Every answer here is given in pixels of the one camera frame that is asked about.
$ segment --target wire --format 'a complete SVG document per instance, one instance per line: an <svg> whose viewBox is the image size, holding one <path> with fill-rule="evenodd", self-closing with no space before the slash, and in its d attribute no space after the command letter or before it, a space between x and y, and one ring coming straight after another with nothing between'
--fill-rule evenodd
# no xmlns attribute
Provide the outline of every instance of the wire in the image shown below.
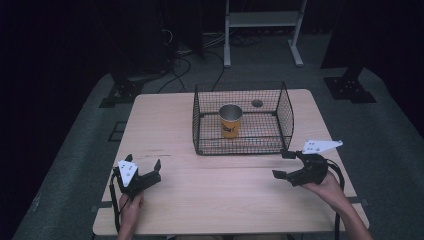
<svg viewBox="0 0 424 240"><path fill-rule="evenodd" d="M116 177L116 168L113 168L112 177L110 178L109 183L109 190L110 190L110 196L112 198L112 206L113 206L113 213L115 215L115 227L116 231L119 232L119 229L121 228L121 224L119 223L119 214L118 211L118 201L116 200L116 193L115 193L115 187L113 185L113 179Z"/></svg>
<svg viewBox="0 0 424 240"><path fill-rule="evenodd" d="M127 200L125 201L124 205L121 207L121 210L119 210L118 215L121 215L122 209L124 209L125 205L127 205L128 200L130 200L130 197L128 196Z"/></svg>
<svg viewBox="0 0 424 240"><path fill-rule="evenodd" d="M124 17L124 11L122 11L121 4L119 3L119 0L115 0L115 2L116 2L116 5L118 5L119 15L120 15L120 17L121 17L122 21L124 22L124 27L125 27L125 29L127 30L127 32L130 32L130 29L129 29L129 27L128 27L128 26L129 26L129 24L128 24L128 22L127 22L126 18Z"/></svg>
<svg viewBox="0 0 424 240"><path fill-rule="evenodd" d="M122 57L124 57L124 59L125 60L127 60L127 62L136 70L136 71L138 71L139 73L141 73L141 74L144 74L144 75L149 75L146 71L144 71L143 69L140 69L137 65L135 65L134 64L134 62L116 45L116 43L115 43L115 41L112 39L112 36L109 34L109 32L106 30L106 27L105 27L105 25L104 25L104 23L103 23L103 21L102 21L102 18L100 17L100 13L99 13L99 9L97 8L97 6L96 6L96 3L94 2L94 0L91 0L91 3L92 3L92 5L93 5L93 7L94 7L94 9L95 9L95 12L96 12L96 16L97 16L97 19L99 20L99 23L100 23L100 26L101 26L101 28L102 28L102 30L103 30L103 32L105 33L105 35L107 36L107 38L109 39L109 42L112 44L112 46L113 46L113 48L119 53L119 55L121 55ZM122 9L121 9L121 6L120 6L120 4L119 4L119 2L118 1L116 1L116 3L118 4L118 7L119 7L119 13L120 13L120 15L121 15L121 18L122 18L122 21L124 22L124 26L125 26L125 29L127 30L127 32L128 32L128 24L126 23L126 20L125 20L125 18L123 17L123 14L122 14ZM143 80L141 80L141 81L131 81L131 82L133 82L133 83L138 83L138 82L145 82L146 80L156 80L156 79L159 79L159 78L162 78L163 76L165 76L165 74L166 74L166 72L167 71L165 71L164 73L159 73L159 74L157 74L157 75L155 75L155 76L152 76L152 77L149 77L149 78L147 78L147 79L143 79Z"/></svg>
<svg viewBox="0 0 424 240"><path fill-rule="evenodd" d="M169 31L168 29L162 29L162 32L168 32L169 33L169 41L168 43L172 42L172 39L174 38L174 35L172 34L171 31Z"/></svg>
<svg viewBox="0 0 424 240"><path fill-rule="evenodd" d="M251 2L251 4L250 4L250 7L249 7L249 10L252 8L252 6L253 6L253 3L254 3L255 1L253 0L252 2ZM244 12L245 10L245 7L246 7L246 4L247 4L247 0L245 0L244 2L243 2L243 6L242 6L242 8L241 8L241 12ZM237 31L237 29L238 28L234 28L231 32L230 32L230 36L235 32L235 31ZM220 33L203 33L203 36L208 36L208 35L219 35L219 37L218 38L216 38L216 39L214 39L214 40L212 40L212 41L210 41L210 42L208 42L208 43L206 43L206 44L204 44L203 45L203 48L210 48L210 47L212 47L212 46L215 46L215 45L217 45L217 44L219 44L219 43L221 43L221 42L223 42L224 41L224 37L225 37L225 33L222 33L222 32L220 32ZM178 51L177 53L179 53L179 54L189 54L189 53L191 53L192 52L192 50L188 50L188 51Z"/></svg>
<svg viewBox="0 0 424 240"><path fill-rule="evenodd" d="M340 167L339 167L339 165L337 165L337 163L335 163L333 160L330 160L330 159L325 159L325 160L327 160L328 162L331 162L333 165L335 165L338 169L340 169Z"/></svg>
<svg viewBox="0 0 424 240"><path fill-rule="evenodd" d="M256 36L259 40L255 40L252 37L243 37L240 35L235 35L234 37L231 38L230 40L230 44L233 47L250 47L252 45L255 44L259 44L262 42L262 37L261 36Z"/></svg>
<svg viewBox="0 0 424 240"><path fill-rule="evenodd" d="M205 53L209 53L209 54L213 54L213 55L217 56L217 57L219 58L219 60L221 61L221 64L222 64L222 71L221 71L221 73L219 74L218 79L216 79L216 80L215 80L215 82L214 82L214 84L213 84L213 86L212 86L212 90L211 90L211 91L213 92L213 91L215 90L215 87L216 87L216 85L218 84L219 80L221 80L222 75L224 75L224 71L225 71L224 59L222 59L222 57L221 57L221 56L219 56L218 54L216 54L216 53L214 53L214 52L205 51Z"/></svg>
<svg viewBox="0 0 424 240"><path fill-rule="evenodd" d="M179 79L181 85L183 86L183 89L185 89L184 83L181 80L181 77L184 76L186 73L188 73L188 71L190 71L191 69L191 63L190 61L184 59L184 58L179 58L179 60L185 61L188 64L188 68L185 70L185 72L181 75L177 75L175 74L175 72L173 71L174 75L176 76L175 78L169 80L168 82L166 82L164 85L162 85L161 88L159 88L159 90L157 91L157 93L160 93L168 84L172 83L173 81Z"/></svg>
<svg viewBox="0 0 424 240"><path fill-rule="evenodd" d="M250 10L252 10L252 7L253 7L253 4L255 3L255 0L253 0L251 3L250 3L250 7L249 7L249 10L247 10L247 11L250 11Z"/></svg>
<svg viewBox="0 0 424 240"><path fill-rule="evenodd" d="M234 32L236 32L236 31L237 31L237 28L234 28L230 32L229 35L232 36L234 34ZM207 43L203 44L203 48L204 49L211 48L213 46L218 45L219 43L223 43L224 42L224 40L225 40L225 38L224 38L225 37L225 34L222 33L222 32L217 32L217 33L203 33L203 36L204 37L209 37L209 36L213 36L213 35L218 35L218 37L216 39L214 39L214 40L211 40L210 42L207 42ZM192 50L176 51L175 53L176 54L179 54L181 56L187 56L187 55L193 53L193 51Z"/></svg>

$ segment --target hand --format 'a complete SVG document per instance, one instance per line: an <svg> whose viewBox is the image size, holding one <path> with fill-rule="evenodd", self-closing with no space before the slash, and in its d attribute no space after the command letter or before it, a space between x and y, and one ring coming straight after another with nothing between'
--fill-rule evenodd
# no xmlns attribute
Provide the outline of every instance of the hand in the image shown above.
<svg viewBox="0 0 424 240"><path fill-rule="evenodd" d="M336 212L338 212L341 208L346 207L346 205L351 205L340 188L336 177L330 171L327 172L327 176L321 184L317 185L315 183L307 183L301 187L318 195Z"/></svg>
<svg viewBox="0 0 424 240"><path fill-rule="evenodd" d="M317 185L315 183L307 183L302 185L302 187L318 195L340 215L345 225L348 239L372 239L371 233L365 227L362 219L347 199L343 190L340 188L336 177L334 177L331 172L327 172L327 176L321 184Z"/></svg>
<svg viewBox="0 0 424 240"><path fill-rule="evenodd" d="M121 228L119 230L118 240L132 239L143 202L143 192L137 194L133 200L125 193L119 198Z"/></svg>

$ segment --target table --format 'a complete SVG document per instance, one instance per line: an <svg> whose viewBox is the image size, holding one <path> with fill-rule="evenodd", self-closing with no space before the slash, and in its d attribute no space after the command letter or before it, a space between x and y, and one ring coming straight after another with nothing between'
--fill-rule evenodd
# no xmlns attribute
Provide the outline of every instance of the table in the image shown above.
<svg viewBox="0 0 424 240"><path fill-rule="evenodd" d="M302 67L303 61L297 50L297 40L305 14L307 0L302 0L299 11L284 12L230 12L230 0L225 7L224 66L231 67L230 28L235 27L277 27L293 26L293 38L288 40L296 66Z"/></svg>
<svg viewBox="0 0 424 240"><path fill-rule="evenodd" d="M312 94L304 89L288 93L295 123L289 150L301 150L306 139L332 140ZM300 160L282 159L278 154L196 155L191 132L193 98L193 93L151 94L140 95L134 102L114 166L128 154L139 164L140 175L152 171L157 159L162 163L162 181L145 190L136 234L333 231L335 213L327 204L272 175L272 170L302 168ZM337 150L322 155L342 169L346 195L356 196ZM119 199L117 183L115 187ZM108 186L102 201L111 201ZM354 207L368 227L362 206ZM117 235L112 207L99 209L93 232Z"/></svg>

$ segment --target black curtain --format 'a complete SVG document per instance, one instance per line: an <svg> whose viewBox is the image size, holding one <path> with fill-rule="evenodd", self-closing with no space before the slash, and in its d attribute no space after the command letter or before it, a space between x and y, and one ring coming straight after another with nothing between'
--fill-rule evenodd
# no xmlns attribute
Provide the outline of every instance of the black curtain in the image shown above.
<svg viewBox="0 0 424 240"><path fill-rule="evenodd" d="M424 2L345 0L339 16L322 68L361 62L424 136Z"/></svg>
<svg viewBox="0 0 424 240"><path fill-rule="evenodd" d="M2 1L0 228L10 239L107 73L91 1Z"/></svg>

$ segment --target wire basket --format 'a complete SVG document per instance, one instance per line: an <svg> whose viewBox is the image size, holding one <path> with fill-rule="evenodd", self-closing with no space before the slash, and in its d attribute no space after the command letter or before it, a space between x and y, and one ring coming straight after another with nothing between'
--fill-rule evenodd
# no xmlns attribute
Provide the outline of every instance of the wire basket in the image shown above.
<svg viewBox="0 0 424 240"><path fill-rule="evenodd" d="M236 138L221 134L218 111L225 104L243 110ZM193 143L198 155L276 154L288 150L294 119L284 82L197 84Z"/></svg>

